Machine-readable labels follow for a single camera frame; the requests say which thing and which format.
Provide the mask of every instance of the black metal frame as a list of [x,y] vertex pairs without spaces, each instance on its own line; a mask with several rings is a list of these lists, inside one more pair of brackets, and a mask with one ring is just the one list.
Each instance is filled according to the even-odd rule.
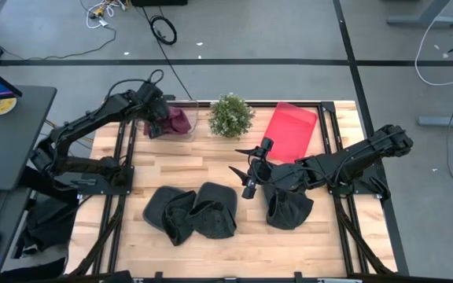
[[[338,120],[337,120],[337,115],[335,113],[335,106],[332,101],[288,101],[290,104],[293,104],[298,107],[312,107],[316,108],[319,116],[319,126],[320,130],[322,132],[322,142],[324,144],[324,149],[325,153],[331,153],[331,144],[330,144],[330,138],[328,134],[328,127],[326,125],[326,112],[329,113],[330,115],[330,121],[331,121],[331,126],[333,128],[333,139],[335,144],[337,145],[337,149],[342,149],[343,145],[341,143],[341,136],[340,136],[340,131],[339,131],[339,126],[338,126]],[[180,103],[179,101],[169,101],[169,105],[174,105],[174,106],[179,106]],[[278,103],[278,101],[247,101],[248,105],[253,107],[253,108],[262,108],[262,107],[275,107]],[[208,108],[210,107],[211,103],[210,101],[199,101],[197,103],[198,108]],[[116,146],[115,146],[115,157],[120,157],[120,151],[122,147],[122,140],[123,136],[125,133],[125,123],[120,124],[118,136],[116,139]],[[129,139],[129,146],[127,149],[127,164],[131,166],[131,160],[132,156],[134,154],[134,141],[135,141],[135,136],[136,136],[136,129],[134,123],[132,123],[132,128],[131,128],[131,133],[130,133],[130,139]],[[125,196],[120,196],[118,205],[121,205],[122,208],[124,208],[126,197]],[[333,202],[335,204],[335,208],[338,205],[341,205],[341,199],[338,197],[333,197]],[[351,221],[353,223],[353,226],[355,229],[359,230],[359,220],[358,220],[358,215],[355,209],[355,202],[354,202],[354,197],[351,195],[348,200],[348,210],[349,210],[349,216],[351,218]],[[111,211],[111,206],[112,206],[112,197],[107,196],[106,201],[105,201],[105,207],[104,211],[102,214],[101,218],[101,229],[99,234],[102,234],[105,229],[107,220],[109,219],[109,212]],[[352,257],[351,257],[351,252],[350,252],[350,247],[348,243],[348,235],[347,235],[347,230],[345,229],[344,225],[337,219],[337,224],[339,227],[339,234],[341,238],[341,246],[342,246],[342,253],[344,255],[344,264],[345,264],[345,269],[347,272],[347,275],[349,274],[358,274],[355,273],[354,267],[352,265]],[[119,225],[115,228],[115,232],[113,234],[113,239],[112,239],[112,247],[111,247],[111,252],[109,255],[109,267],[108,267],[108,272],[113,273],[116,269],[116,259],[117,259],[117,252],[118,252],[118,245],[120,241],[120,232],[121,232],[121,226],[122,223],[119,223]],[[358,255],[359,255],[359,265],[361,269],[361,274],[368,274],[368,264],[366,262],[366,258],[364,254],[360,251],[358,247]],[[102,254],[100,254],[94,263],[94,269],[93,269],[93,274],[99,274],[100,272],[100,266],[101,266],[101,257]],[[301,277],[300,272],[295,273],[296,277],[299,279],[298,281],[301,282],[315,282],[317,278],[313,277],[306,277],[303,278]],[[143,278],[144,282],[149,281],[149,282],[158,282],[158,279],[155,278]],[[200,281],[229,281],[233,280],[233,278],[172,278],[172,279],[165,279],[165,281],[169,282],[200,282]],[[235,282],[251,282],[251,281],[263,281],[263,282],[295,282],[295,278],[235,278]]]

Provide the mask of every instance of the green plant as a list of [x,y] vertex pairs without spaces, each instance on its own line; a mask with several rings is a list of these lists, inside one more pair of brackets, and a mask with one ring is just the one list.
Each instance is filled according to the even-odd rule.
[[254,112],[244,99],[235,94],[221,95],[219,101],[212,102],[209,126],[213,134],[235,138],[246,134],[252,127]]

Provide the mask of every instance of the wooden tabletop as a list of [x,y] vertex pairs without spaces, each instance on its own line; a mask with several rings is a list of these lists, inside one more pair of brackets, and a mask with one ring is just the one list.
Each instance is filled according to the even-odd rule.
[[[335,105],[344,147],[363,140],[355,102],[335,101]],[[258,145],[274,109],[255,111],[253,127],[240,139],[212,135],[206,108],[199,110],[193,141],[150,141],[138,132],[132,160],[134,188],[125,207],[117,270],[128,269],[134,277],[154,277],[157,271],[163,271],[164,277],[293,277],[295,271],[301,271],[305,277],[345,276],[333,198],[326,187],[307,191],[314,207],[305,223],[295,230],[267,225],[267,209],[260,189],[252,200],[241,198],[243,186],[228,166],[246,171],[248,164],[246,156],[234,149]],[[333,137],[327,114],[326,124]],[[112,123],[97,131],[92,158],[113,154],[118,126]],[[123,151],[127,150],[128,132],[127,129]],[[322,133],[316,125],[307,156],[323,152]],[[195,232],[182,245],[174,247],[167,235],[143,220],[142,211],[158,187],[198,190],[204,182],[231,186],[237,191],[238,228],[234,237],[211,240]],[[105,197],[92,197],[79,210],[66,272],[78,266],[97,240],[104,200]],[[395,270],[380,201],[371,195],[358,195],[355,203],[363,237],[382,262]],[[348,239],[355,270],[359,271],[355,244],[351,237]],[[105,247],[104,271],[109,247],[110,244]]]

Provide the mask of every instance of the dark red cloth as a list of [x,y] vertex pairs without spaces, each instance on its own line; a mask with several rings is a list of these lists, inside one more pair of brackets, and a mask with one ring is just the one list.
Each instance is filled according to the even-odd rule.
[[[169,119],[162,119],[157,122],[164,128],[165,134],[188,134],[192,128],[185,112],[181,108],[169,107]],[[144,134],[149,133],[149,123],[145,122]]]

